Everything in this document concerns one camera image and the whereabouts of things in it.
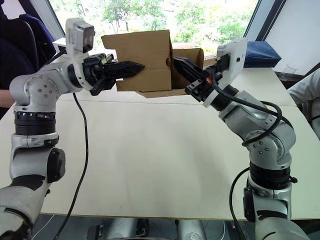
white table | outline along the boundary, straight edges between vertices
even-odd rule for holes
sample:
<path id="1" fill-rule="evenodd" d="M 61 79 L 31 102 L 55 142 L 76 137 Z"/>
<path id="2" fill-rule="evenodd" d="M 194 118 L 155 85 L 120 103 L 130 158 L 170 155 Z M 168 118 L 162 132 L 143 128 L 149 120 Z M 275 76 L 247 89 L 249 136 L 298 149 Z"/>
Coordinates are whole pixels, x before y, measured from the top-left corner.
<path id="1" fill-rule="evenodd" d="M 299 183 L 293 186 L 292 217 L 319 218 L 320 142 L 307 121 L 271 69 L 245 69 L 234 86 L 278 104 L 293 124 L 291 173 Z M 95 98 L 83 92 L 78 98 L 88 121 L 89 165 L 73 215 L 231 219 L 230 185 L 249 166 L 249 154 L 212 107 L 190 96 L 145 99 L 134 92 L 108 91 Z M 57 147 L 66 153 L 66 174 L 51 185 L 43 213 L 67 213 L 84 166 L 83 119 L 71 100 L 64 96 L 57 102 Z M 0 131 L 4 187 L 11 182 L 13 109 L 0 121 Z M 243 176 L 233 197 L 239 219 L 244 219 L 245 184 Z"/>

robotic arm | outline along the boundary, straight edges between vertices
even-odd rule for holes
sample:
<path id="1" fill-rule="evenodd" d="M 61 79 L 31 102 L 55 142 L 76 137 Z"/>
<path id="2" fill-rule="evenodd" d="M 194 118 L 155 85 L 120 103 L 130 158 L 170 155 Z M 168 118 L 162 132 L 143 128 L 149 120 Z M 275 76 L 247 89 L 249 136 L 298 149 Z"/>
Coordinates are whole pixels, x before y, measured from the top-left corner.
<path id="1" fill-rule="evenodd" d="M 244 141 L 242 145 L 249 151 L 250 168 L 243 205 L 245 217 L 255 223 L 255 239 L 307 240 L 308 236 L 290 221 L 292 183 L 297 182 L 290 176 L 289 150 L 296 141 L 293 128 L 281 121 L 270 134 L 263 136 L 276 121 L 272 114 L 233 101 L 216 91 L 218 87 L 231 97 L 267 109 L 246 91 L 238 91 L 230 85 L 243 68 L 246 48 L 245 38 L 220 45 L 217 64 L 206 70 L 183 57 L 175 57 L 174 66 L 191 82 L 185 92 L 203 101 L 205 107 L 212 106 L 219 111 L 219 117 Z"/>
<path id="2" fill-rule="evenodd" d="M 10 84 L 14 106 L 10 186 L 0 189 L 0 238 L 30 239 L 51 183 L 65 174 L 65 153 L 55 145 L 56 101 L 83 88 L 93 96 L 109 90 L 116 79 L 132 77 L 144 66 L 113 61 L 112 54 L 88 55 L 94 27 L 80 18 L 66 22 L 66 52 L 70 60 L 51 63 Z"/>

floor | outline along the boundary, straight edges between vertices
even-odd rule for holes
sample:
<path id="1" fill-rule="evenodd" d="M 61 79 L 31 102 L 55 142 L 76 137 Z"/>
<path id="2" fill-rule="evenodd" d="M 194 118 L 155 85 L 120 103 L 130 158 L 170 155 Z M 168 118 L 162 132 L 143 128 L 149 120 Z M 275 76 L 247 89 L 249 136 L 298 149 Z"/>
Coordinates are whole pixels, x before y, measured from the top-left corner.
<path id="1" fill-rule="evenodd" d="M 34 233 L 37 233 L 52 217 L 52 215 L 41 214 L 35 223 L 33 229 Z M 55 237 L 57 230 L 64 220 L 64 216 L 55 215 L 48 225 L 39 232 L 32 240 L 52 240 Z M 101 225 L 105 228 L 111 224 L 112 218 L 104 217 L 82 217 L 72 216 L 63 232 L 60 235 L 59 240 L 85 240 L 87 230 L 89 226 Z M 236 232 L 233 228 L 231 221 L 225 221 L 225 233 L 224 222 L 219 220 L 203 220 L 202 224 L 205 228 L 207 240 L 236 240 Z M 247 240 L 254 240 L 254 224 L 247 221 L 240 221 L 240 225 L 244 230 L 244 234 Z M 149 219 L 149 237 L 158 237 L 166 239 L 177 239 L 177 227 L 175 220 L 171 219 Z M 320 231 L 308 235 L 311 240 L 320 239 Z"/>

cardboard box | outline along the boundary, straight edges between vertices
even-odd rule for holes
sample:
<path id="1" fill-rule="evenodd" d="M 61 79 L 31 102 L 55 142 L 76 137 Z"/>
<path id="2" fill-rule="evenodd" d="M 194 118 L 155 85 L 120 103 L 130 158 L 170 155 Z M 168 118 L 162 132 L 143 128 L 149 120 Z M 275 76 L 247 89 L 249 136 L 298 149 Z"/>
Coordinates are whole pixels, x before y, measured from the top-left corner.
<path id="1" fill-rule="evenodd" d="M 133 32 L 102 36 L 106 49 L 115 49 L 117 59 L 143 64 L 144 70 L 134 77 L 117 81 L 118 91 L 135 91 L 146 98 L 185 94 L 190 84 L 173 67 L 173 56 L 189 58 L 203 67 L 201 48 L 172 49 L 169 30 Z"/>

cardboard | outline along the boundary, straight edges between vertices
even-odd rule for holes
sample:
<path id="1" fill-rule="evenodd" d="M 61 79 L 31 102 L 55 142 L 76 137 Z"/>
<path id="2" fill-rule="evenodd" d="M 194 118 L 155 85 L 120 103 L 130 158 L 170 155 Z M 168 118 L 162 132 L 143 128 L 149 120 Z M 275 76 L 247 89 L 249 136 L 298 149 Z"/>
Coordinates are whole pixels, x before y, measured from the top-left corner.
<path id="1" fill-rule="evenodd" d="M 102 36 L 106 49 L 115 49 L 118 61 L 145 65 L 134 77 L 117 81 L 117 91 L 135 91 L 146 98 L 185 94 L 189 81 L 173 67 L 173 57 L 190 59 L 200 68 L 204 64 L 201 48 L 172 49 L 169 30 L 133 32 Z"/>

